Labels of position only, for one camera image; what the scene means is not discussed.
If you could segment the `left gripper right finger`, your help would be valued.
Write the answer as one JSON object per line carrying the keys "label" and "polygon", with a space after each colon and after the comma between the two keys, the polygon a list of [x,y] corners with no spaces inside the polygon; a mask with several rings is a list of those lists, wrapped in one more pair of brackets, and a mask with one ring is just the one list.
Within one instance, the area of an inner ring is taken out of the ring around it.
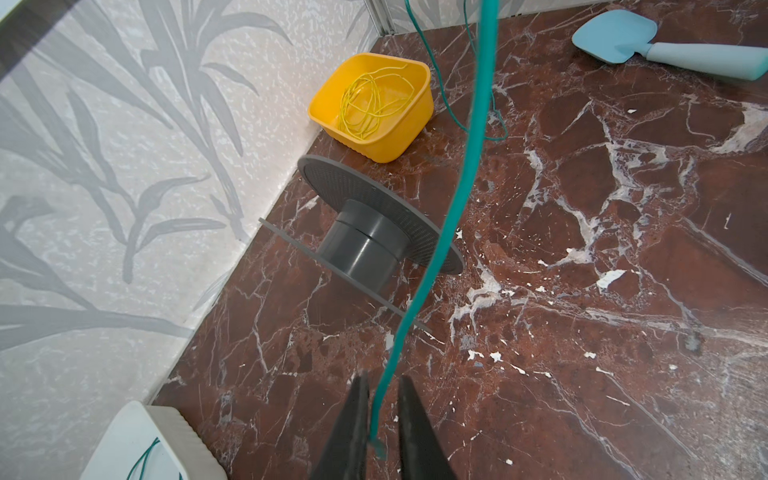
{"label": "left gripper right finger", "polygon": [[456,480],[415,385],[406,375],[399,379],[397,408],[401,478]]}

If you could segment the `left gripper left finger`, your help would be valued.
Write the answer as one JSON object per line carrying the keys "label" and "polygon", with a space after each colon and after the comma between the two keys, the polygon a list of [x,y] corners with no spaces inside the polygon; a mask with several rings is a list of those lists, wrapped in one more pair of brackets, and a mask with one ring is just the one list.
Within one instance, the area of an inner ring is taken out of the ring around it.
{"label": "left gripper left finger", "polygon": [[369,380],[366,373],[351,383],[322,456],[310,479],[364,479],[369,435]]}

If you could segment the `grey perforated spool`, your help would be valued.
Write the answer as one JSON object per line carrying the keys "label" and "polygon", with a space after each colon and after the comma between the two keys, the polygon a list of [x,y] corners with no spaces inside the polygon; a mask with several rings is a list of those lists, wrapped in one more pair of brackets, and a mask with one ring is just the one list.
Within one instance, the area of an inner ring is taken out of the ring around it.
{"label": "grey perforated spool", "polygon": [[440,229],[400,196],[342,163],[305,155],[297,167],[319,199],[337,212],[320,247],[313,251],[267,220],[261,224],[403,317],[405,312],[381,292],[404,260],[429,264]]}

